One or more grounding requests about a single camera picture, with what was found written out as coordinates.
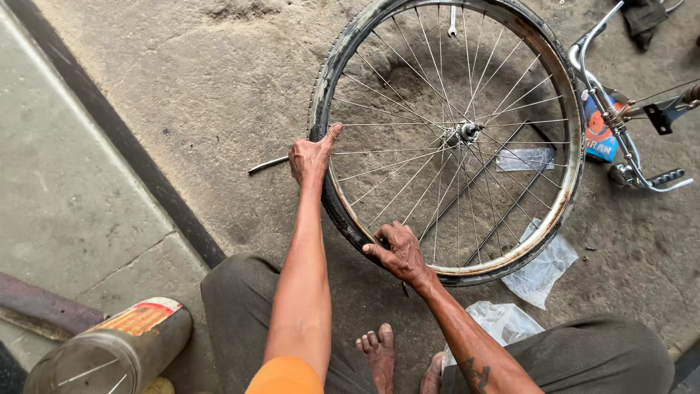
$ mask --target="wrench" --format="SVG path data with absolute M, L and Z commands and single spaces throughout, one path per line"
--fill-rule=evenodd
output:
M 457 29 L 454 28 L 454 16 L 457 14 L 457 7 L 452 6 L 449 9 L 449 30 L 447 30 L 448 37 L 457 37 Z

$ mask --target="metal rim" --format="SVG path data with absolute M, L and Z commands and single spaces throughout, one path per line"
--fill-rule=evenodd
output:
M 357 29 L 359 34 L 355 35 L 352 37 L 352 39 L 349 39 L 344 43 L 340 43 L 341 45 L 336 45 L 332 49 L 329 58 L 339 56 L 338 60 L 335 61 L 335 64 L 332 64 L 334 67 L 331 67 L 331 69 L 334 69 L 334 72 L 336 72 L 336 75 L 335 78 L 333 78 L 332 72 L 326 73 L 326 76 L 331 75 L 331 78 L 327 79 L 330 80 L 331 83 L 329 83 L 329 85 L 326 87 L 326 91 L 323 94 L 325 100 L 323 103 L 319 102 L 319 105 L 324 105 L 322 119 L 325 121 L 325 124 L 327 124 L 328 114 L 330 113 L 331 108 L 331 99 L 335 94 L 335 82 L 337 82 L 340 75 L 340 71 L 337 70 L 337 68 L 339 67 L 342 70 L 345 67 L 347 60 L 354 54 L 354 50 L 357 49 L 360 43 L 363 42 L 369 34 L 371 34 L 371 31 L 376 26 L 380 25 L 394 15 L 411 10 L 414 7 L 453 5 L 459 7 L 463 6 L 469 10 L 484 13 L 491 19 L 501 23 L 505 28 L 509 29 L 517 36 L 520 36 L 523 39 L 523 42 L 531 50 L 533 50 L 533 52 L 540 53 L 542 55 L 541 64 L 551 74 L 552 85 L 558 94 L 560 94 L 558 101 L 561 110 L 570 119 L 570 121 L 566 122 L 566 127 L 564 128 L 566 138 L 570 142 L 566 150 L 566 171 L 561 177 L 561 190 L 556 195 L 556 198 L 552 203 L 552 209 L 542 219 L 543 225 L 540 225 L 540 227 L 536 229 L 526 240 L 524 240 L 521 245 L 506 252 L 503 256 L 497 257 L 488 262 L 484 262 L 483 264 L 464 267 L 446 267 L 429 264 L 432 269 L 444 276 L 473 276 L 480 273 L 495 271 L 518 262 L 523 256 L 528 255 L 537 246 L 541 246 L 543 243 L 546 243 L 549 240 L 548 236 L 555 230 L 556 227 L 558 227 L 561 220 L 566 216 L 566 213 L 568 212 L 567 207 L 570 205 L 569 203 L 578 182 L 583 159 L 582 124 L 580 121 L 579 102 L 575 94 L 575 87 L 571 81 L 570 72 L 567 70 L 567 67 L 565 66 L 560 54 L 558 54 L 557 51 L 547 42 L 547 39 L 543 37 L 542 34 L 535 29 L 535 27 L 527 23 L 523 23 L 523 16 L 517 15 L 517 9 L 513 6 L 513 4 L 506 4 L 505 2 L 470 0 L 408 0 L 395 1 L 384 10 L 372 9 L 372 6 L 370 6 L 356 18 L 354 23 L 351 23 L 348 26 L 348 29 Z M 362 25 L 364 27 L 360 29 L 358 28 L 358 25 Z M 339 179 L 333 168 L 333 161 L 331 161 L 329 165 L 329 174 L 338 198 L 343 204 L 348 215 L 354 221 L 355 225 L 369 239 L 376 243 L 380 243 L 379 240 L 377 240 L 373 234 L 360 223 L 358 215 L 354 212 L 350 202 L 342 190 L 342 187 L 340 186 Z

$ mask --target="plastic bag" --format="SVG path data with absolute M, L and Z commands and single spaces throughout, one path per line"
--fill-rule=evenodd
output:
M 496 171 L 553 170 L 552 148 L 504 149 L 496 156 Z
M 515 304 L 492 304 L 489 301 L 479 301 L 465 309 L 469 316 L 491 335 L 501 346 L 507 346 L 521 341 L 545 329 L 535 319 L 523 312 Z M 456 361 L 448 345 L 444 346 L 446 357 L 442 360 L 442 370 Z
M 534 224 L 530 223 L 520 237 L 521 242 L 535 231 L 535 226 L 538 226 L 541 220 L 534 219 L 533 222 Z M 578 254 L 571 244 L 563 236 L 557 235 L 533 261 L 518 271 L 504 276 L 501 280 L 518 297 L 538 308 L 546 309 L 545 300 L 554 282 L 576 259 Z

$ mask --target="tattoo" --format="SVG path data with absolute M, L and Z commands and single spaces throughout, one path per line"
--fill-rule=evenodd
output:
M 478 372 L 474 369 L 474 361 L 474 357 L 469 358 L 459 365 L 459 369 L 461 369 L 464 377 L 467 378 L 467 386 L 476 393 L 484 394 L 486 393 L 484 389 L 486 385 L 489 384 L 489 372 L 491 372 L 491 367 L 487 365 L 482 368 L 481 372 Z

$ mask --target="forearm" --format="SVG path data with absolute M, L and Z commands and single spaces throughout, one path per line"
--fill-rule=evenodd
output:
M 433 312 L 450 351 L 474 393 L 542 393 L 520 364 L 487 334 L 434 274 L 416 287 Z
M 263 362 L 292 355 L 323 382 L 330 359 L 330 290 L 321 233 L 321 183 L 302 186 L 287 258 L 277 282 Z

